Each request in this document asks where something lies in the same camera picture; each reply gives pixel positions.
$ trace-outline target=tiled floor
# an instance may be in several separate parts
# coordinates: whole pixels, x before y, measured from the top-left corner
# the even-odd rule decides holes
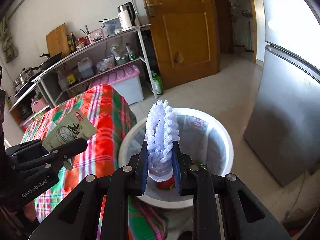
[[[169,90],[159,99],[168,100],[172,107],[188,107],[206,112],[227,129],[234,147],[232,172],[235,173],[279,220],[283,220],[298,196],[303,181],[301,175],[285,188],[266,170],[244,142],[242,134],[249,121],[262,67],[233,54],[221,55],[221,71]],[[145,100],[130,106],[138,121],[148,115],[157,101],[150,90],[144,90]],[[306,175],[300,196],[292,212],[307,212],[320,204],[320,171]]]

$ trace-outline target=silver bolt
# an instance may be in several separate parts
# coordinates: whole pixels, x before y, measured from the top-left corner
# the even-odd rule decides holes
[[[94,181],[95,179],[96,179],[96,177],[94,175],[88,175],[85,177],[85,181],[87,181],[87,182]]]
[[[237,179],[237,176],[230,173],[227,175],[227,179],[230,180],[230,181],[235,181]]]
[[[127,165],[127,166],[124,166],[124,167],[122,168],[122,170],[123,170],[124,172],[129,172],[129,171],[132,171],[132,167],[129,166],[129,165]]]
[[[190,169],[191,171],[199,171],[199,166],[197,166],[197,165],[190,165],[189,169]]]

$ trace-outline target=kettle handle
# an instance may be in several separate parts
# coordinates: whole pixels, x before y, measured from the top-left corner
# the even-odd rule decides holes
[[[128,2],[125,4],[128,8],[128,13],[129,13],[129,17],[131,20],[131,23],[134,23],[135,19],[136,19],[136,14],[134,12],[134,8],[133,8],[133,4],[132,2]]]

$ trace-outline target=wooden cutting board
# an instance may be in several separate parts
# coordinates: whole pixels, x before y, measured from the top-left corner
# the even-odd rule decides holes
[[[63,59],[70,54],[65,23],[50,32],[46,36],[46,40],[48,53],[50,53],[51,56],[62,52],[61,59]]]

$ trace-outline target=silver refrigerator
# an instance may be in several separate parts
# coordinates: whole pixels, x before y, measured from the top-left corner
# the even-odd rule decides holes
[[[304,0],[263,0],[262,80],[244,139],[285,186],[320,161],[320,25]]]

